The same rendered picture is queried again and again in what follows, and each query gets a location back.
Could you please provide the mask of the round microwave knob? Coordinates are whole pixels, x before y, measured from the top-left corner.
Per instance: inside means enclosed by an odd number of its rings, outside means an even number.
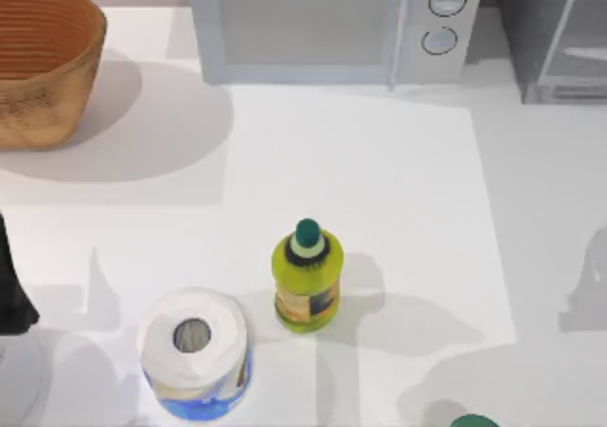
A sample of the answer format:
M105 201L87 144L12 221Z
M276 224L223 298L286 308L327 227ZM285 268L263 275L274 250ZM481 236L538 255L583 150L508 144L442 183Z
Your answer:
M430 11L438 17L451 17L459 13L467 0L429 0Z
M448 27L426 31L421 38L423 50L432 56L441 56L453 51L458 44L458 35Z

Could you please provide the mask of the brown woven basket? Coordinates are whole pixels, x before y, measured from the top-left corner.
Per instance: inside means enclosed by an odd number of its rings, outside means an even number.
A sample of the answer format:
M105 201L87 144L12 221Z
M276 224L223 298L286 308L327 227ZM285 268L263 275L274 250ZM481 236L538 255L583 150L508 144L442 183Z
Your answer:
M91 0L0 0L0 151L47 149L76 132L106 31Z

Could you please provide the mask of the white paper roll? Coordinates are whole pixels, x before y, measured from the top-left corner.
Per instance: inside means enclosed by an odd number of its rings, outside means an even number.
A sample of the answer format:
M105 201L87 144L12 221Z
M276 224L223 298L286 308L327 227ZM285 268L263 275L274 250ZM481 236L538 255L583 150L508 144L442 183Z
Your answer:
M159 404L184 421L230 412L251 376L248 325L226 294L184 288L155 301L141 318L139 363Z

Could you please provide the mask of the pale microwave oven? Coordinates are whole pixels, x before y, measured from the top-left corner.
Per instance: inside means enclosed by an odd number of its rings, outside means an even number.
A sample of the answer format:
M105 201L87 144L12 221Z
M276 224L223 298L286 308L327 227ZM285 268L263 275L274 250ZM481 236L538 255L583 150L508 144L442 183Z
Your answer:
M389 86L399 0L189 1L208 83ZM479 2L438 17L429 0L408 0L396 86L458 80ZM440 27L452 28L458 44L432 56L421 38Z

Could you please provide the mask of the dark green round object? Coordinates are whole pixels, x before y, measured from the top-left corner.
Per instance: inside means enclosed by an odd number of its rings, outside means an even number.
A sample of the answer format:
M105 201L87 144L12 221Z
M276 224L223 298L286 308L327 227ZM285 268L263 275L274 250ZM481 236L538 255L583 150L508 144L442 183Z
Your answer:
M465 414L452 421L450 427L500 427L491 418L480 414Z

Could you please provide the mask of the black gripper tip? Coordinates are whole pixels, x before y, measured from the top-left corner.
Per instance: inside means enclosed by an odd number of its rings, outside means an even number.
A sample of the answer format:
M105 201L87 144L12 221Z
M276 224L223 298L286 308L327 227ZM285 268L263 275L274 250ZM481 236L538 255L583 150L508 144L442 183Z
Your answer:
M0 336L25 334L39 319L13 265L6 223L0 213Z

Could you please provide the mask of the green bottle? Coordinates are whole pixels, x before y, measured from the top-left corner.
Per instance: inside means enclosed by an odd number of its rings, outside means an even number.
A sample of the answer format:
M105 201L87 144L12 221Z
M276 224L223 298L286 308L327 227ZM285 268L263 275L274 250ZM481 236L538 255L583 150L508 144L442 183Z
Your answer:
M271 255L274 309L288 329L307 333L328 325L340 305L344 251L340 240L304 218Z

